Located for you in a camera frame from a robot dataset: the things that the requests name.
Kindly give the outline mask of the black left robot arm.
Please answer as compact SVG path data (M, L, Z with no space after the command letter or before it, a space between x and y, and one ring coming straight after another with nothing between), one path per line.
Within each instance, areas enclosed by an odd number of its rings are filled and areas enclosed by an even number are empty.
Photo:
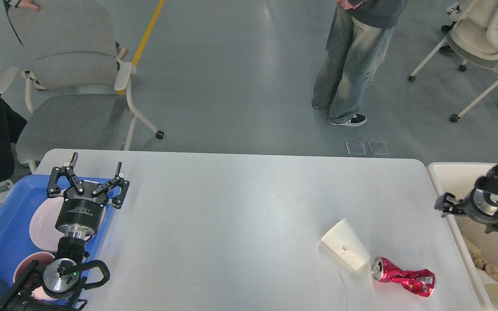
M121 162L114 177L102 184L81 180L74 172L77 158L74 153L69 165L54 167L47 185L47 197L63 199L55 223L63 236L55 258L49 264L32 260L0 299L0 311L80 311L87 305L81 292L109 281L107 265L88 260L86 238L99 233L107 206L122 207L130 181L121 176Z

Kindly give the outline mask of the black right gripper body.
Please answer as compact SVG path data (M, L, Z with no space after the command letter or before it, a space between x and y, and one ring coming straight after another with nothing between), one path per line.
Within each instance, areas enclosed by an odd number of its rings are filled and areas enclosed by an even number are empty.
M484 225L498 223L498 195L485 190L472 189L463 199L463 210L470 219Z

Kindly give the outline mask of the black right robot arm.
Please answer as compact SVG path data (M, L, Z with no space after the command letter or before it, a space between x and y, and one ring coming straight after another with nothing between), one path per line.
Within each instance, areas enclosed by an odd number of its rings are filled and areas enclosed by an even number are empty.
M485 233L498 232L498 164L476 179L470 193L457 199L446 192L439 196L434 209L447 215L467 216L485 226Z

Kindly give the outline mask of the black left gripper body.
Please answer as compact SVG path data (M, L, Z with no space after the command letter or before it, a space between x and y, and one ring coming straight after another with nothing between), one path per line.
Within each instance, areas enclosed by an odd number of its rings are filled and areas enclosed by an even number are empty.
M59 232L69 236L72 232L81 232L85 237L98 233L109 201L107 193L92 196L99 185L94 181L83 181L82 194L78 194L72 186L64 191L64 202L55 224Z

